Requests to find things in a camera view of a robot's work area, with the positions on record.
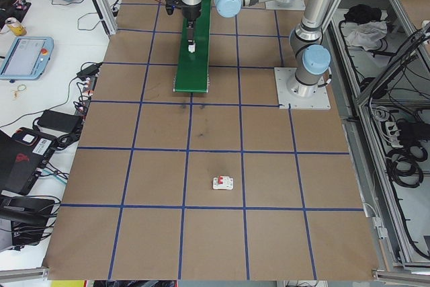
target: metal mounting plate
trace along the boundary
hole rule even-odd
[[[327,90],[325,87],[319,87],[316,93],[308,98],[302,99],[292,95],[287,89],[288,78],[296,72],[296,68],[288,67],[276,67],[275,68],[275,79],[276,79],[276,89],[277,89],[277,101],[279,103],[280,109],[291,109],[298,110],[329,110],[330,101],[327,95]]]
[[[282,3],[279,0],[266,1],[266,9],[272,10],[296,10],[304,11],[306,6],[304,0],[291,0],[289,3]]]

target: label sticker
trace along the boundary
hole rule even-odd
[[[36,147],[33,149],[34,154],[43,155],[46,152],[46,149],[51,145],[51,140],[48,139],[40,139]]]
[[[33,140],[34,140],[34,136],[32,136],[31,134],[27,134],[27,135],[24,136],[24,138],[22,138],[22,140],[24,142],[27,142],[27,143],[31,144],[33,142]]]

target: yellow can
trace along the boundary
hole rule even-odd
[[[16,36],[24,36],[27,34],[26,28],[14,17],[7,18],[5,25],[7,25]]]

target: metal bracket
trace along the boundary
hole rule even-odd
[[[288,78],[296,72],[296,68],[275,68],[277,100],[280,109],[329,110],[330,101],[325,87],[319,87],[316,93],[308,99],[302,99],[291,94],[287,89]]]

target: black power brick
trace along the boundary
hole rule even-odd
[[[78,76],[78,78],[80,78],[82,81],[84,81],[86,77],[93,77],[99,72],[99,68],[102,64],[103,62],[91,64],[80,72],[76,73],[76,76]]]
[[[82,116],[45,110],[42,116],[37,120],[37,123],[39,127],[69,134],[82,127]]]

